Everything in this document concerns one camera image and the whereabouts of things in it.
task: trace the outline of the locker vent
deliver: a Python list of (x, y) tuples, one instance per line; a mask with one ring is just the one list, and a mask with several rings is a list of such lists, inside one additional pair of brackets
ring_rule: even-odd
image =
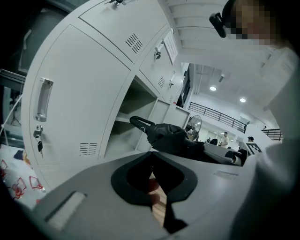
[(163, 78), (163, 76), (160, 77), (159, 81), (158, 81), (158, 84), (161, 88), (163, 88), (164, 84), (165, 84), (165, 80)]
[(96, 154), (97, 143), (81, 143), (79, 148), (79, 155), (93, 155)]
[(132, 49), (132, 51), (135, 52), (135, 54), (137, 54), (137, 52), (142, 47), (141, 41), (137, 38), (137, 36), (134, 33), (125, 42)]

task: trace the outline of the key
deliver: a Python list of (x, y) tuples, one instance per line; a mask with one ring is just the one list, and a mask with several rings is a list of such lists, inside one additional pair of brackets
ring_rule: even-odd
[(37, 143), (37, 150), (42, 154), (42, 158), (44, 158), (42, 149), (43, 149), (43, 143), (42, 143), (42, 141), (39, 141)]

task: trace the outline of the railing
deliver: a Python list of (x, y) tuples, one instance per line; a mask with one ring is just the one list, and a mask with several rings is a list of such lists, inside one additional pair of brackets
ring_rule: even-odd
[(281, 141), (283, 139), (281, 130), (279, 128), (265, 129), (262, 131), (272, 140)]
[(202, 114), (204, 116), (208, 116), (212, 119), (215, 119), (219, 122), (222, 122), (226, 125), (229, 125), (231, 126), (232, 128), (235, 128), (237, 130), (239, 130), (240, 132), (242, 133), (245, 133), (246, 131), (246, 124), (232, 118), (232, 117), (229, 117), (221, 112), (218, 112), (216, 110), (213, 110), (211, 108), (208, 108), (208, 107), (205, 107), (205, 106), (202, 106), (202, 105), (199, 105), (199, 104), (196, 104), (196, 103), (190, 103), (189, 104), (189, 107), (188, 107), (189, 110), (192, 110), (196, 113), (199, 113), (199, 114)]

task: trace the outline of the locker handle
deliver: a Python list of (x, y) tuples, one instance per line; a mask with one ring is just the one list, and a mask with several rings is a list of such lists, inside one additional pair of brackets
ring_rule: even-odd
[(37, 94), (39, 96), (36, 102), (34, 119), (40, 122), (46, 122), (47, 108), (49, 103), (49, 97), (52, 90), (53, 81), (41, 78), (38, 83)]

